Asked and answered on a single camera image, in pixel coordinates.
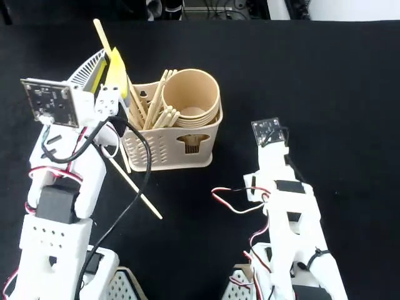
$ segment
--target black fabric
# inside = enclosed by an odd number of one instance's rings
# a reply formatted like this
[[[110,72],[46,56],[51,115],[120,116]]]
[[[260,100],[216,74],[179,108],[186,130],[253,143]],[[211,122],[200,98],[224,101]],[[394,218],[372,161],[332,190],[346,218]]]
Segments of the black fabric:
[[[50,25],[76,21],[148,18],[145,0],[0,0],[7,7],[8,24]]]
[[[278,116],[291,158],[314,187],[329,250],[350,299],[396,299],[400,22],[106,23],[135,83],[199,68],[221,88],[224,120],[209,167],[154,172],[146,196],[104,243],[149,299],[218,299],[261,212],[236,215],[210,196],[258,169],[250,122]],[[7,27],[0,34],[0,281],[18,265],[40,131],[21,77],[62,80],[101,44],[90,22]],[[93,219],[97,240],[134,196],[108,164]],[[135,174],[140,184],[142,174]],[[246,208],[245,193],[231,199]]]

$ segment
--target stack of paper cups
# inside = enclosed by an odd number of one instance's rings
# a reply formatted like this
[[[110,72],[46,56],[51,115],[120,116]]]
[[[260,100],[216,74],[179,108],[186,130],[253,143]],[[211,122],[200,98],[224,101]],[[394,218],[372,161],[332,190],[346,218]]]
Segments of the stack of paper cups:
[[[175,126],[198,128],[216,121],[219,110],[219,86],[207,72],[184,69],[177,72],[162,90],[164,107],[180,112]]]

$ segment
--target red and white wire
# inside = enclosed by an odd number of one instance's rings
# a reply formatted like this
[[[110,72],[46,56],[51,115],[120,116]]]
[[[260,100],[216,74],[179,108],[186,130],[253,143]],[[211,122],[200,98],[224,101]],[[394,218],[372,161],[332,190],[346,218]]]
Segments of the red and white wire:
[[[253,270],[253,281],[254,281],[254,286],[256,287],[257,299],[263,300],[263,294],[261,293],[261,286],[260,283],[258,282],[256,269]]]
[[[2,298],[4,300],[8,300],[8,295],[6,294],[6,291],[9,287],[9,285],[12,283],[12,281],[17,277],[18,275],[18,268],[7,278],[6,283],[4,284],[4,288],[2,289]]]
[[[250,261],[253,261],[253,258],[247,251],[243,251],[243,255],[246,256]]]
[[[108,153],[108,151],[105,151],[106,149],[105,149],[105,147],[104,147],[103,145],[100,147],[101,152],[102,152],[102,155],[104,155],[105,158],[110,159],[110,158],[115,158],[116,155],[117,155],[117,153],[118,153],[118,150],[119,150],[119,134],[118,134],[118,132],[117,132],[111,125],[106,124],[106,126],[107,126],[109,129],[111,129],[112,131],[114,131],[114,133],[115,133],[115,135],[116,135],[116,137],[117,137],[115,150],[114,150],[114,153],[112,153],[111,155]]]
[[[241,286],[241,287],[246,288],[246,289],[250,289],[249,286],[251,286],[252,284],[254,284],[253,282],[249,282],[249,283],[240,282],[240,281],[238,281],[238,280],[237,280],[235,277],[233,277],[233,276],[230,276],[230,277],[229,277],[229,281],[231,281],[233,284],[235,284],[235,285],[237,285],[237,286]]]
[[[67,177],[67,178],[70,178],[72,180],[75,180],[79,184],[82,184],[82,181],[83,181],[83,179],[81,177],[79,177],[78,175],[76,175],[74,173],[59,169],[57,167],[51,167],[51,166],[34,167],[33,169],[31,169],[29,171],[29,173],[28,173],[29,177],[33,178],[33,174],[35,172],[38,172],[38,171],[49,171],[49,172],[52,172],[57,177],[59,177],[59,176]]]
[[[265,227],[262,228],[262,229],[260,229],[260,230],[258,230],[258,231],[256,231],[255,233],[253,233],[253,234],[250,236],[250,238],[249,238],[250,247],[253,246],[253,239],[254,239],[256,236],[260,236],[260,235],[264,234],[264,233],[268,230],[268,228],[269,228],[269,218],[267,217],[267,224],[265,225]]]
[[[264,191],[264,193],[262,194],[263,200],[264,200],[264,196],[266,196],[268,198],[269,194],[270,194],[270,192],[267,189],[264,189],[263,187],[253,186],[253,187],[246,187],[244,189],[259,189],[259,190]],[[236,191],[241,191],[241,190],[244,190],[244,189],[230,189],[228,187],[215,187],[214,189],[211,190],[211,195],[213,196],[213,198],[215,200],[217,200],[218,202],[222,203],[223,205],[225,205],[227,208],[229,208],[231,211],[233,211],[236,214],[247,214],[247,213],[250,213],[251,211],[255,211],[257,209],[260,209],[260,208],[262,208],[264,206],[265,203],[261,203],[260,205],[254,206],[254,207],[246,209],[244,211],[238,211],[237,209],[233,208],[233,206],[231,206],[228,202],[226,202],[223,198],[219,197],[216,194],[217,191],[233,191],[233,192],[236,192]]]
[[[25,202],[25,203],[24,203],[24,207],[25,207],[25,211],[26,211],[28,214],[36,214],[36,210],[35,210],[34,208],[31,208],[31,207],[29,206],[28,202]]]
[[[79,133],[79,136],[78,136],[78,138],[77,138],[77,140],[76,140],[75,148],[74,148],[74,150],[72,151],[72,154],[74,154],[74,153],[76,152],[76,148],[78,147],[79,142],[82,140],[82,138],[83,138],[83,136],[84,136],[84,134],[85,134],[85,132],[86,132],[87,130],[88,130],[87,127],[83,127],[83,128],[82,128],[81,133]],[[71,171],[72,164],[73,164],[72,161],[70,161],[70,162],[68,163],[68,166],[67,166],[67,169],[66,169],[67,172],[70,172],[70,171]]]

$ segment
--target wooden skewer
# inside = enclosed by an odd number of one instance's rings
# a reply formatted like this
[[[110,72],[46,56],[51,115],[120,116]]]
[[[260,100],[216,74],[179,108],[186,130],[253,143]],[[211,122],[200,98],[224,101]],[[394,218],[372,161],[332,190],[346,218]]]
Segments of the wooden skewer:
[[[171,105],[165,107],[164,109],[165,111],[167,111],[167,113],[171,113],[173,111],[173,107]]]
[[[164,122],[165,117],[167,116],[168,111],[165,109],[161,115],[159,116],[157,122],[152,127],[153,129],[160,128],[160,125]]]
[[[163,88],[163,85],[165,83],[165,78],[167,76],[168,70],[165,70],[164,73],[161,76],[160,81],[158,82],[158,86],[156,89],[156,92],[154,93],[154,97],[152,98],[149,111],[147,114],[146,122],[144,122],[143,129],[147,130],[151,127],[151,122],[153,120],[154,114],[157,114],[156,108],[158,107],[158,99],[160,97],[161,89]]]
[[[176,120],[178,120],[179,116],[181,113],[179,111],[175,112],[174,116],[171,119],[171,122],[169,122],[168,127],[173,127],[174,124],[176,123]]]
[[[129,165],[128,156],[126,155],[125,148],[121,140],[119,140],[119,150],[121,150],[122,160],[124,161],[126,172],[131,174],[131,166]]]
[[[94,27],[96,28],[97,34],[99,35],[102,47],[104,48],[106,54],[110,58],[111,57],[111,52],[112,52],[111,51],[111,47],[110,47],[110,44],[108,43],[106,33],[104,32],[104,29],[101,26],[100,20],[99,19],[94,19],[93,20],[93,24],[94,24]]]
[[[140,127],[140,130],[141,130],[143,128],[144,122],[140,115],[138,107],[136,106],[135,102],[132,100],[132,97],[133,97],[132,93],[129,94],[129,112],[132,115],[133,123],[138,124]]]
[[[168,71],[166,81],[173,75],[173,72],[174,72],[173,70],[169,70]],[[161,107],[163,106],[163,100],[161,99],[161,92],[162,91],[163,91],[163,89],[161,88],[160,96],[159,96],[160,99],[156,99],[156,101],[158,101],[158,105],[157,105],[156,111],[160,111]],[[156,122],[156,116],[154,116],[153,119],[152,119],[152,123],[155,123],[155,122]]]
[[[167,116],[164,118],[164,121],[161,123],[160,128],[166,127],[169,122],[171,122],[173,115],[169,112]]]
[[[104,50],[105,50],[106,54],[108,55],[108,57],[111,58],[111,53],[112,53],[111,47],[110,47],[110,44],[108,43],[106,33],[104,32],[104,29],[101,26],[100,20],[99,19],[94,19],[93,20],[93,24],[94,24],[94,27],[96,28],[97,35],[100,38],[102,47],[104,48]],[[145,112],[144,108],[142,107],[142,104],[141,104],[141,101],[139,99],[139,96],[138,96],[138,94],[137,94],[137,92],[136,92],[131,80],[129,79],[128,74],[126,74],[126,76],[127,76],[127,83],[128,83],[128,86],[129,86],[129,90],[131,91],[133,99],[134,99],[136,105],[138,106],[143,118],[146,119],[147,115],[146,115],[146,112]]]
[[[119,166],[119,164],[113,158],[109,158],[111,164],[117,169],[117,171],[122,175],[122,177],[126,180],[126,182],[135,190],[135,192],[139,192],[139,188],[133,183],[131,178],[124,172],[124,170]],[[140,198],[143,202],[149,207],[149,209],[160,219],[163,219],[163,216],[159,213],[159,211],[154,207],[154,205],[150,202],[150,200],[144,195],[141,194]]]
[[[133,125],[137,130],[142,130],[142,126],[138,123],[138,119],[132,115],[132,111],[128,111],[129,116],[127,117],[129,123]]]

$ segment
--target circuit board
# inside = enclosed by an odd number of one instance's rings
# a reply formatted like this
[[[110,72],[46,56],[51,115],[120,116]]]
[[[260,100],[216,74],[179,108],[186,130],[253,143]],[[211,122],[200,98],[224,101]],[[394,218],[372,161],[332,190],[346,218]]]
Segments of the circuit board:
[[[39,116],[51,116],[54,124],[78,128],[71,87],[56,81],[21,79],[29,99],[35,120]]]
[[[251,126],[258,146],[260,146],[268,137],[268,143],[285,141],[282,126],[277,117],[253,121],[251,122]]]

